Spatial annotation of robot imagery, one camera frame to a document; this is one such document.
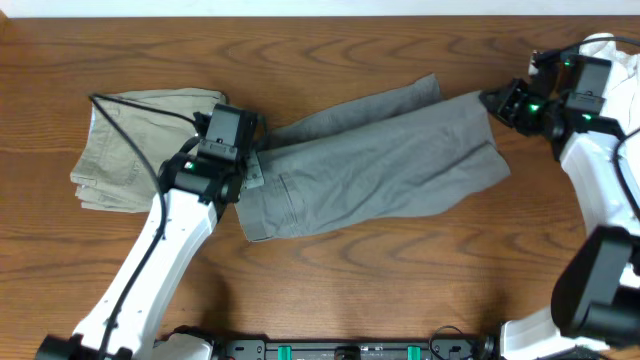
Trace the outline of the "grey shorts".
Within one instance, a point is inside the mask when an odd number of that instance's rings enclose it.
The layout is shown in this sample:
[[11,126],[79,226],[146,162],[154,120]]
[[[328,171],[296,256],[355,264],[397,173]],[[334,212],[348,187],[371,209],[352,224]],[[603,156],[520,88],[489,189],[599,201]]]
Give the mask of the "grey shorts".
[[478,93],[444,99],[435,75],[277,128],[258,160],[236,205],[250,242],[438,215],[511,173]]

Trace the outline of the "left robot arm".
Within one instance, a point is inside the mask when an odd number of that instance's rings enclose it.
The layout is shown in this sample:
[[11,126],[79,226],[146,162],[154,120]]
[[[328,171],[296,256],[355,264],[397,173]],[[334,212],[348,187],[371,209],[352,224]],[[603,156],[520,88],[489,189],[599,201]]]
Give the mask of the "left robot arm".
[[214,338],[187,327],[157,339],[185,270],[226,207],[263,184],[255,150],[263,116],[216,105],[160,170],[146,223],[113,282],[71,337],[47,336],[39,359],[214,359]]

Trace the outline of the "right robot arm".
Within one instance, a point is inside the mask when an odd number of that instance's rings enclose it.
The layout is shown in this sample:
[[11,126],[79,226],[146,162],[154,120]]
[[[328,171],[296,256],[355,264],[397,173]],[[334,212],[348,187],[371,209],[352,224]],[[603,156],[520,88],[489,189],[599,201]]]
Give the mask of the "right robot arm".
[[499,359],[598,359],[639,343],[639,202],[621,156],[629,137],[601,114],[611,70],[611,61],[574,50],[533,53],[529,81],[479,96],[507,127],[549,141],[587,233],[549,306],[501,327]]

